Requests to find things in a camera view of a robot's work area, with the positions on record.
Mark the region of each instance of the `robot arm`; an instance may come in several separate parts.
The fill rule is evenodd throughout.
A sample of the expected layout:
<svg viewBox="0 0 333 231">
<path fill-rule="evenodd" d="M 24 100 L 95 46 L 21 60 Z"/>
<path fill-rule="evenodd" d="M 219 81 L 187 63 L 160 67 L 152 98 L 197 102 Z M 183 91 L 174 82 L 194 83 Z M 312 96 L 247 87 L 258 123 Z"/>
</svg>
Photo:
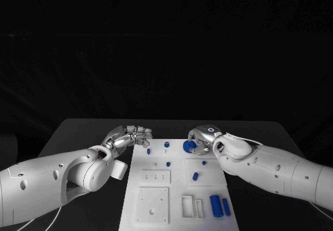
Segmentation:
<svg viewBox="0 0 333 231">
<path fill-rule="evenodd" d="M 119 126 L 102 144 L 27 160 L 0 172 L 0 227 L 25 222 L 76 197 L 95 192 L 109 176 L 122 179 L 126 164 L 115 160 L 126 146 L 148 146 L 151 130 Z"/>
<path fill-rule="evenodd" d="M 333 211 L 333 168 L 318 165 L 295 154 L 262 145 L 249 145 L 211 125 L 188 132 L 194 139 L 191 153 L 203 155 L 210 150 L 223 171 L 239 176 L 265 191 L 302 199 Z"/>
</svg>

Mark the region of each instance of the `black background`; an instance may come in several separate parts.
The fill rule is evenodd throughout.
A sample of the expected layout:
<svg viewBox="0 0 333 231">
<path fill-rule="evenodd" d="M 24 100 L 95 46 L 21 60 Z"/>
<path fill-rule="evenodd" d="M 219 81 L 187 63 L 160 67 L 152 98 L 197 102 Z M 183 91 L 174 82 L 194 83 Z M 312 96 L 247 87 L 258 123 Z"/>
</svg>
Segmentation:
<svg viewBox="0 0 333 231">
<path fill-rule="evenodd" d="M 10 4 L 0 127 L 17 161 L 66 118 L 191 119 L 276 121 L 333 166 L 331 1 Z"/>
</svg>

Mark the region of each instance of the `white cable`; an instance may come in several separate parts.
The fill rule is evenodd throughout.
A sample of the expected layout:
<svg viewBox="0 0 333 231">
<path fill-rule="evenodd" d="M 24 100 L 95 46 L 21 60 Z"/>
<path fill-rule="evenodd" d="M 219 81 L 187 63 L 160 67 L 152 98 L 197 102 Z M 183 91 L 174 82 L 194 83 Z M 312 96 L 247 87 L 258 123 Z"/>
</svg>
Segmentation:
<svg viewBox="0 0 333 231">
<path fill-rule="evenodd" d="M 51 223 L 50 223 L 50 226 L 51 226 L 51 224 L 53 224 L 53 222 L 54 222 L 54 220 L 56 220 L 56 217 L 57 217 L 57 215 L 59 215 L 59 211 L 60 211 L 60 208 L 59 208 L 59 210 L 57 210 L 57 214 L 56 214 L 54 219 L 53 219 L 53 221 L 51 221 Z"/>
<path fill-rule="evenodd" d="M 24 227 L 33 222 L 33 220 L 34 219 L 31 219 L 21 227 L 20 227 L 20 229 L 18 230 L 15 230 L 15 231 L 20 231 L 20 230 L 23 230 L 24 229 Z"/>
<path fill-rule="evenodd" d="M 308 202 L 312 206 L 314 206 L 314 208 L 322 213 L 322 215 L 330 219 L 330 220 L 333 220 L 333 218 L 320 210 L 320 208 L 311 203 L 311 202 Z"/>
<path fill-rule="evenodd" d="M 252 141 L 253 143 L 259 144 L 259 145 L 263 145 L 262 143 L 253 141 L 253 140 L 249 140 L 249 139 L 245 139 L 242 137 L 237 137 L 237 136 L 233 136 L 230 133 L 226 133 L 224 135 L 230 136 L 232 138 L 237 138 L 237 139 L 242 139 L 242 140 L 246 140 L 246 141 Z"/>
</svg>

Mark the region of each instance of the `table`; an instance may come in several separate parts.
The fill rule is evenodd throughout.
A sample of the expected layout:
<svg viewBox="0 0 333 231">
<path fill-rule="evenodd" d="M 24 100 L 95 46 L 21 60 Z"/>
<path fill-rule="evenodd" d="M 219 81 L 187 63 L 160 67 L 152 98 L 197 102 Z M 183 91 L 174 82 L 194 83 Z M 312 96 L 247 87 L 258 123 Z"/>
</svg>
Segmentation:
<svg viewBox="0 0 333 231">
<path fill-rule="evenodd" d="M 211 124 L 230 134 L 256 140 L 266 146 L 284 149 L 304 157 L 281 124 L 266 121 L 203 120 L 128 120 L 66 119 L 56 129 L 38 157 L 70 152 L 98 145 L 118 125 L 138 125 L 152 130 L 155 139 L 185 139 L 198 125 Z M 118 157 L 129 167 L 132 147 Z M 239 177 L 224 175 L 240 231 L 333 230 L 333 221 L 308 202 L 275 195 L 246 183 Z M 116 231 L 126 189 L 128 171 L 122 180 L 109 177 L 100 190 L 73 199 L 59 212 L 49 229 L 80 231 Z M 56 215 L 51 211 L 28 224 L 24 230 L 43 231 Z M 0 231 L 17 230 L 24 223 Z"/>
</svg>

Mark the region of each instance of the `silver robot hand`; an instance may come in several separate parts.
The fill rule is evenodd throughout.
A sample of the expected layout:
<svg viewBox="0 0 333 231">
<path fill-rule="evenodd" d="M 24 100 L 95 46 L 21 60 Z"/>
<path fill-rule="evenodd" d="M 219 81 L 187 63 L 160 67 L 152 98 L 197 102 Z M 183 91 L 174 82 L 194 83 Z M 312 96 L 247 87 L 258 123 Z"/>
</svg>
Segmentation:
<svg viewBox="0 0 333 231">
<path fill-rule="evenodd" d="M 197 147 L 190 148 L 190 152 L 196 155 L 206 155 L 214 139 L 222 136 L 220 130 L 213 125 L 200 125 L 190 132 L 187 140 L 194 139 Z"/>
<path fill-rule="evenodd" d="M 105 136 L 100 146 L 112 152 L 112 157 L 116 158 L 125 151 L 128 146 L 141 145 L 148 147 L 152 139 L 151 129 L 139 126 L 118 126 Z"/>
</svg>

